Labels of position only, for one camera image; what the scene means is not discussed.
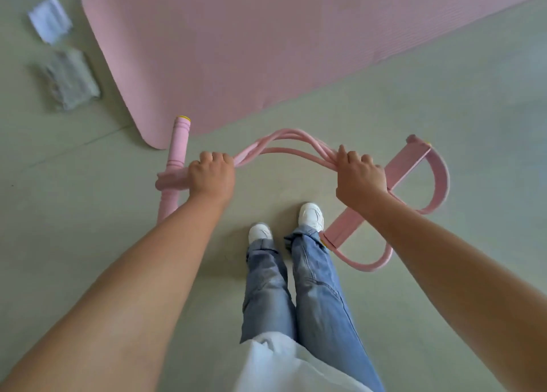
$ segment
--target light green floor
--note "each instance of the light green floor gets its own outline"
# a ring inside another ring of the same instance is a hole
[[[66,43],[91,58],[104,98],[67,114],[51,110],[33,68],[49,48],[24,15],[39,1],[0,0],[0,377],[154,225],[154,175],[166,160],[134,129],[78,0],[61,0],[75,21]],[[432,218],[547,291],[546,86],[547,0],[535,0],[193,137],[188,158],[203,149],[236,153],[275,129],[299,127],[386,163],[416,133],[433,142],[452,175],[448,202]],[[431,191],[430,174],[420,172],[398,192],[414,205]],[[238,171],[161,390],[198,390],[191,387],[211,359],[237,344],[249,224],[267,221],[281,238],[305,201],[318,202],[329,223],[342,210],[334,188],[332,172],[288,155]],[[365,227],[344,246],[362,260],[380,248]],[[501,390],[397,258],[374,274],[335,263],[388,390]]]

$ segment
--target sneaker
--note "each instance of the sneaker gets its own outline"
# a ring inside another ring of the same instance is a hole
[[[255,223],[249,230],[249,245],[257,239],[273,239],[270,227],[265,223]]]
[[[308,202],[302,205],[300,208],[300,214],[298,215],[298,225],[311,226],[317,230],[317,232],[323,230],[323,213],[317,205]]]

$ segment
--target forearm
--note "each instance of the forearm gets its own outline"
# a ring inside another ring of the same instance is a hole
[[[2,390],[151,390],[222,207],[198,196],[125,252]]]
[[[385,193],[357,209],[397,252],[435,308],[506,387],[547,388],[547,299]]]

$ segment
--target jeans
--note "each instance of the jeans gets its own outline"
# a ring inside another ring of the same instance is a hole
[[[247,251],[241,342],[261,333],[281,332],[373,392],[383,392],[317,231],[300,226],[285,237],[285,244],[293,257],[297,306],[287,288],[287,267],[273,240],[254,241]]]

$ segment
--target yoga mat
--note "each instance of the yoga mat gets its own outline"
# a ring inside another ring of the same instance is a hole
[[[82,0],[159,149],[177,115],[207,133],[523,1]]]

